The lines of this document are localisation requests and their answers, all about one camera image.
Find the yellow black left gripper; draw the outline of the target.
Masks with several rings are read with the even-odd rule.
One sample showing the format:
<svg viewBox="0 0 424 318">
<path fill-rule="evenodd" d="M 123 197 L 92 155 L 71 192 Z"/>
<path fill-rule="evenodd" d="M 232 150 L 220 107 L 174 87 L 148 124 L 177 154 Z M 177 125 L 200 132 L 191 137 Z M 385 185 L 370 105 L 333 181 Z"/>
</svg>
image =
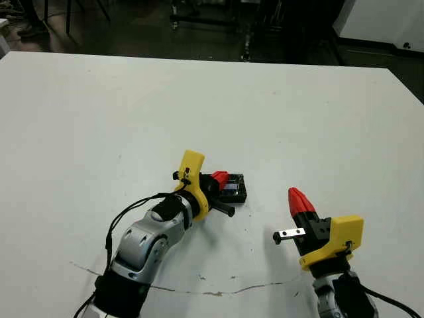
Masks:
<svg viewBox="0 0 424 318">
<path fill-rule="evenodd" d="M 185 151 L 180 168 L 173 173 L 173 179 L 179 181 L 176 193 L 189 202 L 194 221 L 202 221 L 212 209 L 233 217 L 235 208 L 219 199 L 228 183 L 229 174 L 222 170 L 202 174 L 204 159 L 203 154 Z"/>
</svg>

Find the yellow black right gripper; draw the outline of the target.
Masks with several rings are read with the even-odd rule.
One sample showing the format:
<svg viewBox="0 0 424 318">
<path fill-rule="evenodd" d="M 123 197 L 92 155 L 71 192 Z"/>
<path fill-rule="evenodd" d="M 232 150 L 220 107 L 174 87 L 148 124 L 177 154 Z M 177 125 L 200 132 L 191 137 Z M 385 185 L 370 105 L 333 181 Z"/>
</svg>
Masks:
<svg viewBox="0 0 424 318">
<path fill-rule="evenodd" d="M 291 217 L 296 225 L 273 233 L 273 240 L 295 241 L 303 270 L 328 260 L 349 260 L 362 243 L 364 219 L 358 215 L 319 218 L 313 204 L 296 187 L 288 190 Z"/>
</svg>

